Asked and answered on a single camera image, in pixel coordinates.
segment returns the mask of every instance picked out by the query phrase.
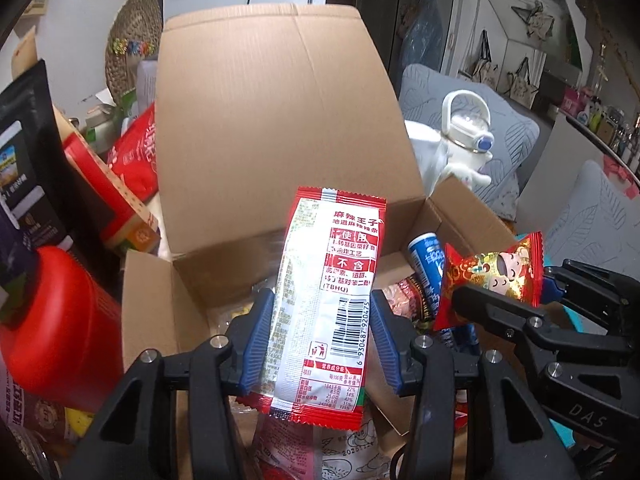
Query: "metal screw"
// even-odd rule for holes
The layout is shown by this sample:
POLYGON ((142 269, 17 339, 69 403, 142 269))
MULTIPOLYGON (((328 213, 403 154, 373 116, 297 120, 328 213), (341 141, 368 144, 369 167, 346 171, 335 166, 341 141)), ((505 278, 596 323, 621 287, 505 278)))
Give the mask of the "metal screw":
POLYGON ((224 348, 229 344, 229 339, 226 335, 215 335, 210 339, 209 344, 213 348, 224 348))
POLYGON ((433 345, 433 339, 431 339, 428 335, 419 335, 415 338, 415 345, 418 348, 429 348, 433 345))
POLYGON ((489 361, 491 364, 494 364, 494 365, 502 361, 502 354, 497 350, 487 350, 484 353, 484 357, 486 358, 487 361, 489 361))
POLYGON ((140 360, 143 363, 152 363, 153 361, 156 360, 156 358, 158 357, 158 350, 145 350, 144 352, 142 352, 142 354, 140 354, 140 360))
POLYGON ((562 365, 560 363, 549 363, 546 367, 546 371, 554 379, 557 379, 562 375, 562 365))
POLYGON ((530 317, 529 318, 529 324, 533 327, 533 328, 540 328, 542 326, 542 318, 538 317, 538 316, 534 316, 534 317, 530 317))

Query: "red container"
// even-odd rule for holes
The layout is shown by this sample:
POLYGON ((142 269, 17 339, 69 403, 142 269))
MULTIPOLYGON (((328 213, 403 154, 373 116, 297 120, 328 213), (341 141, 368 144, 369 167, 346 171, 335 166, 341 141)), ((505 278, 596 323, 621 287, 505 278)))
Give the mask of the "red container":
POLYGON ((2 357, 29 393, 95 413, 123 375, 120 305, 65 251, 37 250, 33 299, 0 326, 2 357))

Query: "yellow object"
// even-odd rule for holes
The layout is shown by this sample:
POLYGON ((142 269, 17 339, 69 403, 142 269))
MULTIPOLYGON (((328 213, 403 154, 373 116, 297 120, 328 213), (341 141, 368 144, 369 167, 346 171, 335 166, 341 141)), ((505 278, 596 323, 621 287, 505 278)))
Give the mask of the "yellow object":
POLYGON ((80 412, 71 408, 65 408, 65 415, 69 426, 79 437, 84 436, 86 430, 89 429, 89 426, 94 421, 94 416, 91 413, 80 412))

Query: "blue gripper pad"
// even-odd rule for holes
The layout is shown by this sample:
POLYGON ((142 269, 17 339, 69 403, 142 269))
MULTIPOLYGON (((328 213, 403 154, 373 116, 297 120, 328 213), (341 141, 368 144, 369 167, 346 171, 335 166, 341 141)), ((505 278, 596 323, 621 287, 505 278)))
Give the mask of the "blue gripper pad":
POLYGON ((237 386, 236 396, 248 394, 260 378, 269 343, 273 300, 273 291, 262 289, 249 313, 236 317, 226 331, 233 343, 227 381, 237 386))
POLYGON ((422 365, 411 357, 411 341, 418 333, 409 319, 394 315, 381 290, 370 295, 369 327, 387 384, 399 397, 415 395, 422 383, 422 365))

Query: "cardboard box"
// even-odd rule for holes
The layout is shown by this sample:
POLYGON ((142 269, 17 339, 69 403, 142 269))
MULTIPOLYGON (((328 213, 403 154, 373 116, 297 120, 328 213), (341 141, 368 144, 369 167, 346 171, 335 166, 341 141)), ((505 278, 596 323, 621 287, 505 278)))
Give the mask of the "cardboard box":
MULTIPOLYGON (((178 16, 162 34, 157 81, 158 177, 172 258, 127 255, 127 367, 146 348, 195 348, 217 332, 225 305, 276 272, 298 186, 386 197, 376 287, 413 272, 407 243, 427 231, 463 254, 513 244, 459 181, 425 198, 393 87, 353 7, 178 16)), ((367 392, 404 433, 412 400, 390 393, 369 350, 367 392)))

